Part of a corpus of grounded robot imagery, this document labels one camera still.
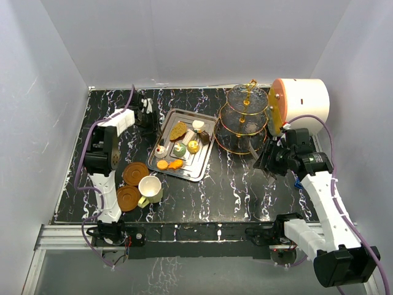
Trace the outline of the green ceramic cup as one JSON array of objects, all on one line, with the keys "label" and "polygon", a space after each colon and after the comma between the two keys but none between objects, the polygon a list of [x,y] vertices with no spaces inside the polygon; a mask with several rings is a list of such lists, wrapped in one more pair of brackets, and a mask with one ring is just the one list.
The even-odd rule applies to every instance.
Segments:
[{"label": "green ceramic cup", "polygon": [[141,198],[138,201],[138,207],[145,208],[148,204],[158,203],[163,197],[161,181],[156,176],[145,176],[140,180],[138,189]]}]

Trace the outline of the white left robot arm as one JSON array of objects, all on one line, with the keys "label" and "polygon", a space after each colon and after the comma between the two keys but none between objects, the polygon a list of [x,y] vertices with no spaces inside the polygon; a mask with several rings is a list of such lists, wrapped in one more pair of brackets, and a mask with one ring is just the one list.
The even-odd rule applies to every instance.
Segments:
[{"label": "white left robot arm", "polygon": [[132,126],[142,128],[142,135],[160,135],[161,127],[153,101],[132,90],[126,105],[89,129],[81,159],[93,183],[99,213],[105,224],[118,222],[122,212],[117,202],[115,171],[120,161],[119,138]]}]

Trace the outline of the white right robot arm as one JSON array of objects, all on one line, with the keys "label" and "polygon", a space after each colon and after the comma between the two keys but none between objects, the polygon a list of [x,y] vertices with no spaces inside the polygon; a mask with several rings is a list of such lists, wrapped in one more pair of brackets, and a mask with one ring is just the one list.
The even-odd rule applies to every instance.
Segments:
[{"label": "white right robot arm", "polygon": [[315,233],[299,214],[289,213],[277,216],[273,236],[282,244],[292,241],[305,252],[323,287],[369,280],[380,260],[379,251],[366,246],[353,232],[353,223],[332,183],[333,166],[328,156],[311,144],[307,129],[287,130],[280,138],[267,139],[254,168],[272,179],[292,171],[308,193],[323,234]]}]

